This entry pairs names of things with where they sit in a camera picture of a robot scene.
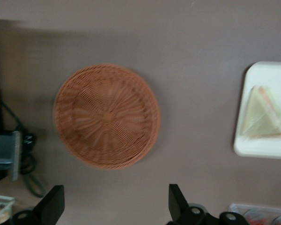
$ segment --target black cable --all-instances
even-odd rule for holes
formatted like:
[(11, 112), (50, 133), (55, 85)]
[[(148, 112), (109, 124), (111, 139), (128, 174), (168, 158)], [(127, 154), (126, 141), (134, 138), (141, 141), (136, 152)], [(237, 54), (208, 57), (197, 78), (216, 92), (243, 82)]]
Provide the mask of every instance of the black cable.
[(21, 129), (25, 129), (24, 125), (20, 121), (20, 119), (14, 114), (14, 112), (2, 101), (0, 101), (1, 105), (9, 112), (9, 114), (14, 118), (14, 120), (18, 123)]
[(26, 188), (36, 197), (43, 198), (46, 194), (46, 189), (42, 183), (31, 173), (35, 170), (37, 161), (30, 153), (35, 145), (36, 137), (34, 134), (28, 134), (27, 129), (24, 127), (20, 119), (14, 114), (14, 112), (2, 101), (1, 105), (9, 112), (9, 114), (18, 123), (16, 130), (22, 131), (24, 138), (22, 143), (22, 155), (21, 155), (21, 167), (20, 173), (23, 176), (23, 180)]

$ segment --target woven basket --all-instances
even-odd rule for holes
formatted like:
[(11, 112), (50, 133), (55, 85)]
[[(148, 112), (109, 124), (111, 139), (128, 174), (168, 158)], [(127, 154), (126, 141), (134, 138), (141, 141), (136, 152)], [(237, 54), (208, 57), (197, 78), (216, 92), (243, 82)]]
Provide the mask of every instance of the woven basket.
[(110, 170), (144, 157), (157, 139), (160, 123), (148, 85), (131, 70), (112, 64), (73, 74), (57, 94), (54, 118), (72, 154)]

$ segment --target plastic container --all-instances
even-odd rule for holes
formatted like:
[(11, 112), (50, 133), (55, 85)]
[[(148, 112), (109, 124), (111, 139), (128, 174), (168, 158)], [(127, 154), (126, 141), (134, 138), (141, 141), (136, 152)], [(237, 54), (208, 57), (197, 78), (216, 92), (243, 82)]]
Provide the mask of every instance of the plastic container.
[(281, 225), (281, 209), (243, 204), (231, 204), (229, 211), (236, 212), (248, 221), (250, 225)]
[(254, 86), (271, 89), (281, 109), (281, 62), (258, 62), (247, 71), (240, 103), (234, 151), (240, 156), (281, 158), (281, 137), (248, 138), (241, 135), (250, 92)]
[(12, 206), (15, 198), (0, 195), (0, 224), (12, 216)]

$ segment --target sandwich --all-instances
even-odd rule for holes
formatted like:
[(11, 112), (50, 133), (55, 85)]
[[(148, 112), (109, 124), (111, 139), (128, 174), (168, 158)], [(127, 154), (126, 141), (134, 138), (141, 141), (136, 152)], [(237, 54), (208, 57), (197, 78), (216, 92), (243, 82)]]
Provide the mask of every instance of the sandwich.
[(281, 137), (281, 109), (269, 87), (252, 88), (241, 134), (255, 138)]

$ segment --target table surface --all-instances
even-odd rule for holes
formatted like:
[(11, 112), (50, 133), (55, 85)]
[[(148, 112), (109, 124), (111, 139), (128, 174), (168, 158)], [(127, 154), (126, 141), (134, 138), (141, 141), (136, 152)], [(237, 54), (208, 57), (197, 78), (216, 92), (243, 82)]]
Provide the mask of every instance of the table surface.
[[(36, 174), (48, 190), (65, 186), (60, 225), (166, 224), (169, 183), (216, 217), (231, 203), (281, 207), (281, 160), (233, 151), (244, 74), (258, 61), (281, 61), (281, 0), (0, 1), (2, 99), (38, 136)], [(52, 119), (62, 83), (98, 63), (138, 73), (161, 111), (156, 144), (123, 170), (76, 159)], [(22, 179), (1, 181), (0, 195), (15, 211), (39, 202)]]

